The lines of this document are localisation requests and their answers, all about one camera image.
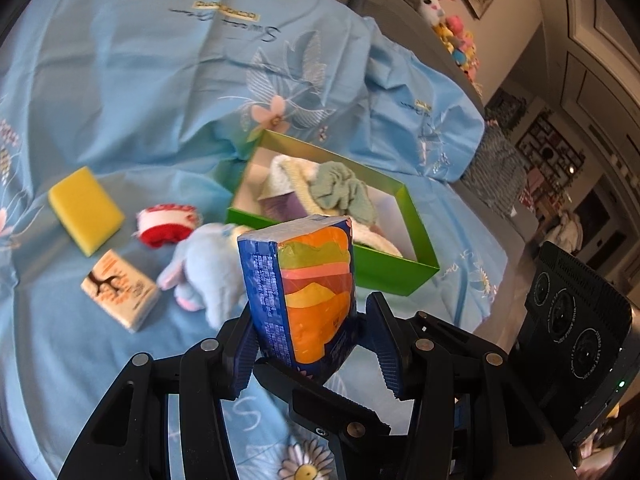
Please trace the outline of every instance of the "light blue stuffed animal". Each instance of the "light blue stuffed animal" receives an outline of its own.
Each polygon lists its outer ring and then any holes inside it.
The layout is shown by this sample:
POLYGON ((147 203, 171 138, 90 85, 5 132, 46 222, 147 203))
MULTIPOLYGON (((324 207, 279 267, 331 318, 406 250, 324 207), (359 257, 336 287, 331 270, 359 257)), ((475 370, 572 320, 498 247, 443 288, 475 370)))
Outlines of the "light blue stuffed animal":
POLYGON ((234 224, 199 227, 176 245, 171 263, 158 276, 158 286, 175 287, 175 300, 185 310, 206 308, 207 322, 220 329, 246 295, 238 236, 247 230, 234 224))

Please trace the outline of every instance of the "blue fabric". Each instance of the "blue fabric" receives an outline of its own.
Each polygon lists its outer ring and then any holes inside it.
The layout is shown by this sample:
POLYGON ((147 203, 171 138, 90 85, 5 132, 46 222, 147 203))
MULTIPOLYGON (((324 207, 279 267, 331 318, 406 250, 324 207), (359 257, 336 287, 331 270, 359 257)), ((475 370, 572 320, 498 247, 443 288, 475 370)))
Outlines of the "blue fabric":
MULTIPOLYGON (((189 203, 223 221, 261 125, 407 184, 442 270, 411 297, 388 297, 398 316, 420 308, 472 330, 504 272, 504 252, 443 182, 464 171, 484 127, 462 90, 332 0, 201 0, 260 14, 253 22, 195 1, 33 0, 0 50, 0 424, 39 479, 55 477, 133 354, 179 354, 213 335, 170 292, 130 334, 79 283, 110 248, 152 278, 167 265, 172 248, 131 238, 142 208, 189 203), (46 201, 84 165, 127 217, 91 258, 46 201)), ((410 406, 374 361, 357 350, 330 386, 406 430, 410 406)), ((224 409, 242 479, 273 480, 283 466, 286 476, 305 453, 331 475, 326 443, 254 380, 224 409)))

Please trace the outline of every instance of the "tissue pack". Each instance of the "tissue pack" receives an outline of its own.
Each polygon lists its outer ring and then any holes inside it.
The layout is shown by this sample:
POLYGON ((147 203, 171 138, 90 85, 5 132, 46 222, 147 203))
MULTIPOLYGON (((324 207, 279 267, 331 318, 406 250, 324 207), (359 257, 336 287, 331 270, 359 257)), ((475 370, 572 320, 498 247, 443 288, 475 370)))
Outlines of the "tissue pack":
POLYGON ((351 221, 309 216, 238 238, 263 354, 319 382, 357 339, 351 221))

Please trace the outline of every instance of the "tree illustration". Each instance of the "tree illustration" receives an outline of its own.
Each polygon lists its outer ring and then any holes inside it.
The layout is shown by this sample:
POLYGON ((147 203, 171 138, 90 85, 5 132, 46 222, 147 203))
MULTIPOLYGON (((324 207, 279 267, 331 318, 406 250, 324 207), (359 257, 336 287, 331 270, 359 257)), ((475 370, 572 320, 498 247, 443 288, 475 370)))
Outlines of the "tree illustration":
POLYGON ((109 276, 108 278, 104 279, 104 280, 100 280, 98 279, 98 277, 94 274, 93 271, 89 272, 89 274, 87 275, 87 278, 89 279, 90 282, 92 282, 95 285, 95 295, 96 296, 100 296, 100 290, 102 288, 103 285, 108 286, 114 293, 114 295, 118 295, 121 292, 121 289, 115 285, 113 285, 113 280, 118 280, 121 278, 121 276, 118 276, 116 274, 109 276))

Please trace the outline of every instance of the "green cloth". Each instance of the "green cloth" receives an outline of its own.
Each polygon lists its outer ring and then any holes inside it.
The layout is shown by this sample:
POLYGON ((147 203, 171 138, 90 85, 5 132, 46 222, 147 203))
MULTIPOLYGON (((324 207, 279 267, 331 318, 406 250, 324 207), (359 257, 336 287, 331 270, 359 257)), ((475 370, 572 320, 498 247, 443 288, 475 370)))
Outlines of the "green cloth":
POLYGON ((322 209, 337 209, 361 224, 373 225, 378 218, 366 184, 341 162, 320 164, 309 192, 322 209))

